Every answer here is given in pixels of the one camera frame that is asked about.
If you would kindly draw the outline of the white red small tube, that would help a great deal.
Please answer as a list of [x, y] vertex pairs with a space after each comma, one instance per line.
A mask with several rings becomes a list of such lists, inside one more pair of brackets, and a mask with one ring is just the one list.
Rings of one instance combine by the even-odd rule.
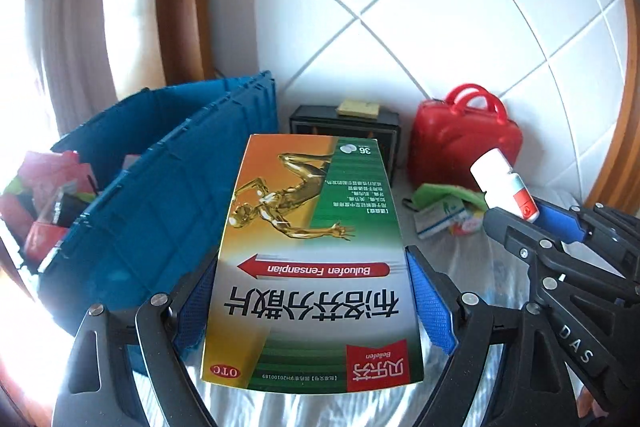
[[470, 171], [489, 209], [500, 208], [528, 222], [537, 220], [539, 209], [532, 194], [501, 150], [488, 150]]

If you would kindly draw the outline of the pastel sanitary pad pack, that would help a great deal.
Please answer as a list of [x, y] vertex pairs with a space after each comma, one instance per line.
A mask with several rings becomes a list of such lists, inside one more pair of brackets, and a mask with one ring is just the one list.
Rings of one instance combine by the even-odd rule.
[[484, 214], [484, 211], [478, 209], [463, 210], [454, 218], [454, 222], [448, 228], [449, 233], [453, 236], [467, 236], [480, 231], [483, 228]]

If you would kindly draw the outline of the green plush cloth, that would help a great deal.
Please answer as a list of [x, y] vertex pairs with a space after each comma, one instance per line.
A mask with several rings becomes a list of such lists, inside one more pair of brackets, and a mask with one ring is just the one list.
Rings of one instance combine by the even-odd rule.
[[482, 211], [488, 209], [485, 196], [482, 192], [451, 184], [422, 183], [416, 191], [413, 192], [411, 202], [414, 207], [422, 210], [447, 196], [457, 197], [461, 199], [462, 202], [465, 202], [465, 204], [470, 204]]

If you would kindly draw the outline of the orange green medicine box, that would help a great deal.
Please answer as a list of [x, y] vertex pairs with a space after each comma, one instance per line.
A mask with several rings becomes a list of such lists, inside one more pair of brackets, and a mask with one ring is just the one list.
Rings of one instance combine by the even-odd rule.
[[250, 137], [219, 248], [201, 375], [305, 395], [423, 378], [405, 246], [374, 140]]

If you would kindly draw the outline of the white green medicine box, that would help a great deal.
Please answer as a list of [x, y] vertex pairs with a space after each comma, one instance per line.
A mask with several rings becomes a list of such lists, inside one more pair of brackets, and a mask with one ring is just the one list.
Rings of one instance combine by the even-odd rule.
[[427, 239], [451, 225], [457, 225], [466, 217], [468, 210], [463, 200], [456, 196], [446, 196], [413, 215], [416, 235], [419, 239]]

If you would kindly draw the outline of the red bear-shaped case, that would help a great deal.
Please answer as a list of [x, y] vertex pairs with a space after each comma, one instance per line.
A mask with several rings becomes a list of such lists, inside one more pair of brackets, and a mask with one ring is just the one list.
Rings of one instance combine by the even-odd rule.
[[515, 162], [522, 145], [523, 132], [498, 96], [479, 84], [460, 84], [446, 98], [419, 105], [408, 147], [408, 178], [415, 187], [431, 183], [475, 190], [474, 161], [498, 148]]

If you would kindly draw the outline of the red items in crate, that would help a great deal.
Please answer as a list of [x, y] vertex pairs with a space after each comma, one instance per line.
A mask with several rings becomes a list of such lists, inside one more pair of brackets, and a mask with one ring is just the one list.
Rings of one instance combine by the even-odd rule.
[[35, 270], [96, 199], [96, 177], [74, 150], [29, 152], [1, 193], [1, 220]]

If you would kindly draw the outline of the black gift box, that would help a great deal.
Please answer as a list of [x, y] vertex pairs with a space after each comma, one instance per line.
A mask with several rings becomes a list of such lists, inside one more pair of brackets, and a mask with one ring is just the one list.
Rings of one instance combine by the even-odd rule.
[[336, 110], [336, 106], [298, 106], [288, 118], [290, 132], [376, 140], [388, 179], [393, 182], [401, 139], [399, 115], [381, 108], [378, 117], [370, 119], [340, 116]]

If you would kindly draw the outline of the blue plastic crate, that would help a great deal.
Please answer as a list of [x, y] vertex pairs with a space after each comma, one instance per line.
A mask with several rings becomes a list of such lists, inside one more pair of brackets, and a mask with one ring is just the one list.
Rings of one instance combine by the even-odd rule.
[[44, 260], [37, 295], [75, 334], [88, 308], [168, 293], [219, 246], [246, 143], [279, 129], [270, 72], [142, 90], [55, 144], [98, 197]]

